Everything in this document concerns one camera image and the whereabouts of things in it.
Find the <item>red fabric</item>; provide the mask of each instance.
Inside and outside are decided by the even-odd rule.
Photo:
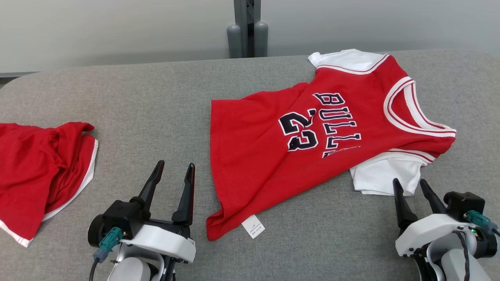
[[[94,126],[57,128],[0,123],[0,221],[22,238],[35,237],[44,215],[70,200],[89,168]]]
[[[213,241],[236,228],[249,216],[309,190],[336,175],[389,149],[419,150],[434,157],[446,152],[454,137],[437,137],[397,128],[384,114],[384,100],[390,89],[407,77],[389,56],[373,72],[351,74],[318,68],[310,83],[274,92],[258,92],[241,100],[213,100],[210,126],[210,163],[221,210],[206,220],[208,239]],[[324,105],[315,93],[340,93],[341,105]],[[393,109],[411,118],[400,91]],[[334,128],[326,135],[320,110],[348,107],[356,126]],[[315,113],[310,117],[309,111]],[[295,112],[312,124],[285,135],[279,119]],[[317,145],[289,151],[292,137],[306,142],[304,131],[313,131]],[[337,148],[326,149],[330,136],[361,139],[337,140]]]

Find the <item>blue cable connector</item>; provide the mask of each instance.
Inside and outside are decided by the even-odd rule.
[[[470,223],[473,223],[476,226],[479,226],[482,229],[486,230],[488,234],[492,235],[496,230],[498,230],[498,226],[495,223],[475,210],[468,211],[467,213],[465,213],[465,215],[463,215],[463,217]]]
[[[113,227],[110,232],[104,237],[104,239],[99,243],[99,249],[97,249],[92,255],[93,259],[98,259],[99,263],[102,264],[104,260],[108,257],[114,246],[120,244],[123,239],[123,230],[118,227]]]

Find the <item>clothing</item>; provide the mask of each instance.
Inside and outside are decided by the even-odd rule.
[[[209,240],[351,168],[358,186],[375,178],[392,188],[393,178],[415,173],[412,162],[432,162],[455,140],[454,129],[423,116],[415,82],[394,57],[345,50],[309,60],[317,67],[310,84],[212,101],[210,162],[221,210],[206,221]]]
[[[42,221],[66,207],[94,177],[94,126],[0,123],[0,228],[27,247]]]

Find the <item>white care label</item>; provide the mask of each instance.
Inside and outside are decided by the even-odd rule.
[[[259,221],[259,219],[253,214],[249,218],[245,219],[241,225],[245,228],[246,232],[250,234],[250,237],[254,239],[261,232],[265,230],[264,225]]]

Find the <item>gray table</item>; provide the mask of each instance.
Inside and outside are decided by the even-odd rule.
[[[440,196],[454,190],[486,198],[485,214],[500,223],[500,59],[455,50],[392,54],[416,80],[426,115],[457,129],[452,148],[422,176]],[[92,182],[42,224],[28,248],[0,232],[0,280],[87,280],[95,250],[87,243],[89,223],[114,200],[138,194],[161,159],[154,218],[170,218],[189,162],[197,168],[191,227],[197,253],[193,264],[176,267],[179,281],[419,280],[415,263],[396,253],[393,197],[361,195],[348,173],[259,213],[266,230],[255,240],[241,226],[207,240],[205,220],[220,207],[209,161],[210,100],[313,78],[307,56],[289,56],[84,67],[7,84],[0,122],[89,122],[99,150]],[[408,201],[419,217],[431,214],[420,192]],[[479,262],[498,280],[498,257]],[[111,268],[99,265],[94,280],[105,280]]]

